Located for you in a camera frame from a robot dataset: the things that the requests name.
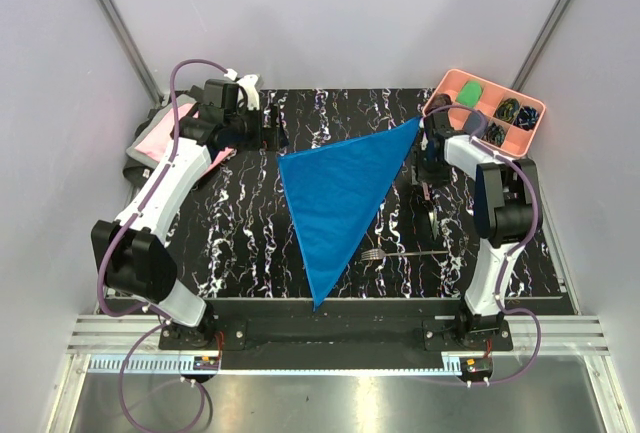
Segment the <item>silver fork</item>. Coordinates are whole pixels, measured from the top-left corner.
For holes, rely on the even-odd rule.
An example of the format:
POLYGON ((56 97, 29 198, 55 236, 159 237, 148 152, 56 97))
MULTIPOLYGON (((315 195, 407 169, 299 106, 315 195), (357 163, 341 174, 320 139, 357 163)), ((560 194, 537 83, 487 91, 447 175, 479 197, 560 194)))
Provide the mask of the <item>silver fork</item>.
POLYGON ((364 251, 361 254, 361 260, 366 262, 381 261, 390 257, 417 257, 417 256, 431 256, 431 255, 446 255, 447 250, 424 250, 415 252, 386 252, 380 248, 374 248, 364 251))

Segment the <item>blue satin napkin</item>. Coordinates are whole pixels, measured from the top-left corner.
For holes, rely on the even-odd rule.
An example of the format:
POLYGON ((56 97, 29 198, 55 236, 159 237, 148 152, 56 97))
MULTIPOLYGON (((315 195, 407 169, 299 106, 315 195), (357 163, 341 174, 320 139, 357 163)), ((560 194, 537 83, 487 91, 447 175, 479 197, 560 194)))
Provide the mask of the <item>blue satin napkin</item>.
POLYGON ((420 119, 278 158, 313 307, 327 298, 374 220, 420 119))

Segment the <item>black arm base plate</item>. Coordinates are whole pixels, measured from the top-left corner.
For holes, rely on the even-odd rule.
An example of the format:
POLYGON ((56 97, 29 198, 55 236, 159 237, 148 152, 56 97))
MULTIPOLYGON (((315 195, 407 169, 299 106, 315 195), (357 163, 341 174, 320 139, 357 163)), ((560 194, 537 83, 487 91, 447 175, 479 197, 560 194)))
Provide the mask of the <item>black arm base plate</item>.
POLYGON ((181 326, 160 334, 163 350, 213 350, 227 370, 435 370, 445 354, 509 352, 502 317, 477 320, 456 299, 217 299, 208 334, 181 326))

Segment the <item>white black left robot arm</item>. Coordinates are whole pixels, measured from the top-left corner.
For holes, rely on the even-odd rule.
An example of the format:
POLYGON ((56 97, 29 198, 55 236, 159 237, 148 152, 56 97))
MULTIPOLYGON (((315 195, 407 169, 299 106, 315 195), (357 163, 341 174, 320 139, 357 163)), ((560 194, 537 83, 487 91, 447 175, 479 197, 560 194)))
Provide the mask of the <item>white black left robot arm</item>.
POLYGON ((134 200, 111 222, 100 220, 91 231, 97 296, 111 288, 130 295, 155 313, 182 325, 181 337, 196 349, 215 339, 205 301, 177 277, 177 265, 165 247, 168 230, 187 194, 230 148, 278 151, 288 141, 276 108, 260 105, 262 79, 249 74, 237 80, 209 80, 194 87, 195 103, 174 119, 166 151, 134 200))

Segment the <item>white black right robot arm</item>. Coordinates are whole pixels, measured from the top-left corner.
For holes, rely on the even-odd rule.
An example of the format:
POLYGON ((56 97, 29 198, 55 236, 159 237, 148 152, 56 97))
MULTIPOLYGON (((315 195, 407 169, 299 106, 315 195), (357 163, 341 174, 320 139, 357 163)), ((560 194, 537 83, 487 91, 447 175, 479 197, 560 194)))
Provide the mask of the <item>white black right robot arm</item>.
POLYGON ((427 194, 452 182, 455 169, 474 180, 473 220, 480 238, 471 284, 454 324, 454 337, 466 349, 486 342, 500 328, 509 277, 521 252, 541 226, 537 168, 513 160, 476 135, 451 126, 447 106, 427 113, 421 137, 412 147, 414 180, 427 194))

